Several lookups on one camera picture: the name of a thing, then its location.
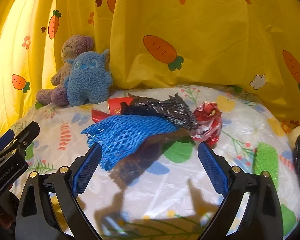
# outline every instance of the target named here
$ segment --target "purple teddy bear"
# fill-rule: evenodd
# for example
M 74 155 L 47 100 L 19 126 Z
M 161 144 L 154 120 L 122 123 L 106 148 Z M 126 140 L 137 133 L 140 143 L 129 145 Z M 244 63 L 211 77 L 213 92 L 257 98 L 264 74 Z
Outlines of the purple teddy bear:
M 36 99 L 46 106 L 54 103 L 57 106 L 69 104 L 67 91 L 63 85 L 64 79 L 70 74 L 71 65 L 66 59 L 75 59 L 81 53 L 90 51 L 93 47 L 93 38 L 90 36 L 74 35 L 70 37 L 62 46 L 61 56 L 65 62 L 52 78 L 51 84 L 54 89 L 42 89 L 37 92 Z

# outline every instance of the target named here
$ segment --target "crumpled red wrapper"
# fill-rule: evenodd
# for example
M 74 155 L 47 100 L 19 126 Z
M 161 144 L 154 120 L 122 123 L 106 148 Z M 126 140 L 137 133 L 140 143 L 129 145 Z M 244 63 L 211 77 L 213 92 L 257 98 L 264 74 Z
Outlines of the crumpled red wrapper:
M 217 103 L 203 102 L 194 111 L 198 129 L 192 138 L 197 142 L 205 141 L 210 147 L 217 143 L 222 128 L 221 112 Z

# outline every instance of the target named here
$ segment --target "brass screw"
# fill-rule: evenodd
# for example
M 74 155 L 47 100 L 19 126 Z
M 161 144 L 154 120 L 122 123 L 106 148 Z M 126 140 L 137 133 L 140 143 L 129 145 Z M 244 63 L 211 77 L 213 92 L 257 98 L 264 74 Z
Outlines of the brass screw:
M 37 172 L 36 171 L 33 171 L 30 173 L 30 177 L 31 178 L 34 178 L 35 176 L 37 176 Z
M 68 167 L 63 166 L 63 167 L 60 168 L 59 171 L 60 171 L 61 173 L 66 173 L 66 172 L 68 171 Z
M 235 173 L 239 173 L 241 171 L 241 169 L 238 166 L 233 166 L 232 171 Z
M 262 173 L 262 175 L 265 176 L 266 178 L 269 178 L 269 177 L 270 177 L 270 173 L 267 172 L 267 171 L 264 171 L 264 172 Z

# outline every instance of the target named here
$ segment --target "teddy bear ear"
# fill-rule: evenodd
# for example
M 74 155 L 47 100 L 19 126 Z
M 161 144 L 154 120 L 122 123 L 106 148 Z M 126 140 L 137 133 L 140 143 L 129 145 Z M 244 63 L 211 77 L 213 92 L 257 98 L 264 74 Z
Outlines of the teddy bear ear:
M 107 63 L 110 59 L 110 50 L 109 49 L 106 49 L 103 53 L 102 53 L 102 58 L 103 58 L 103 61 L 105 63 Z
M 84 39 L 86 40 L 87 43 L 87 51 L 91 50 L 94 44 L 93 38 L 90 36 L 85 36 Z
M 74 59 L 72 59 L 72 58 L 67 58 L 67 59 L 66 59 L 66 62 L 68 62 L 68 63 L 70 63 L 70 64 L 72 65 L 73 62 L 74 62 Z

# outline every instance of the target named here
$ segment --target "blue plush toy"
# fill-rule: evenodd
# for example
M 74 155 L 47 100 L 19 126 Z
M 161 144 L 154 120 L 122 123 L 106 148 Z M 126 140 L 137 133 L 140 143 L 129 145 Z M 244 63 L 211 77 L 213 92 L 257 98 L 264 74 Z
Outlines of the blue plush toy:
M 71 64 L 70 75 L 65 79 L 68 100 L 71 106 L 79 106 L 89 101 L 97 104 L 109 97 L 112 78 L 105 70 L 109 50 L 102 54 L 88 51 L 76 59 L 67 59 Z

